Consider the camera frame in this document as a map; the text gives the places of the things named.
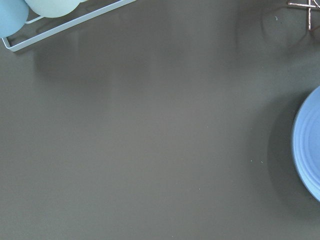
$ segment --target countertop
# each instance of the countertop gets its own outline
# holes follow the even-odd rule
[[[0,45],[0,239],[318,239],[291,155],[320,85],[306,15],[138,0]]]

